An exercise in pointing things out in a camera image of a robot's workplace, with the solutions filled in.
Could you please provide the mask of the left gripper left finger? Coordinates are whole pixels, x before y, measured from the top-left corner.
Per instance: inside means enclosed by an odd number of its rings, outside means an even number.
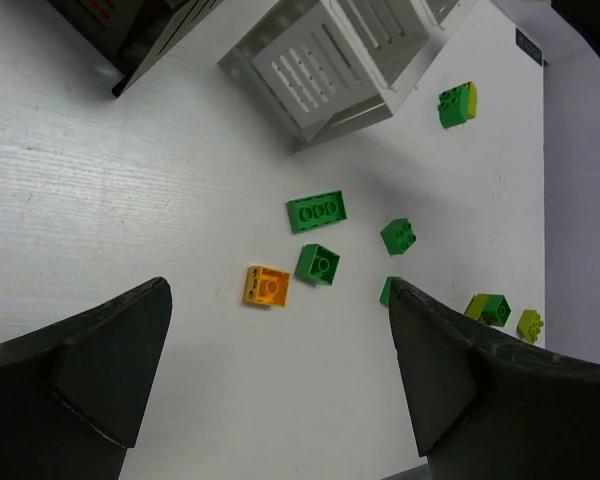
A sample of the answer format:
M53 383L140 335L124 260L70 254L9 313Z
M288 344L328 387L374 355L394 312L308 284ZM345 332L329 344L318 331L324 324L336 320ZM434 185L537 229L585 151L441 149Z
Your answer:
M116 479L138 439L172 314L153 278L0 343L0 479Z

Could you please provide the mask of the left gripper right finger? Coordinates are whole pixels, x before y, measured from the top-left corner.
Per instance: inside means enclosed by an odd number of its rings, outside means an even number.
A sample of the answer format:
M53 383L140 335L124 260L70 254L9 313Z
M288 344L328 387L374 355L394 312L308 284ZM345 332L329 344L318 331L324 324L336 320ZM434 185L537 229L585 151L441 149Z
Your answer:
M600 364L524 343L401 279L389 321L433 478L600 479Z

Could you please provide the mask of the orange small lego brick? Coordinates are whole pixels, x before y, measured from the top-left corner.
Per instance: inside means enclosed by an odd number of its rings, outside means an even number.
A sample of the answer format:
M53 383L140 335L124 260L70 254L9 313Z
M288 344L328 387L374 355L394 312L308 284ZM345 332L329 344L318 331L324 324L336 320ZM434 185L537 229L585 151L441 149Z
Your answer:
M247 271L243 301L263 307L284 308L291 274L267 266L251 266Z

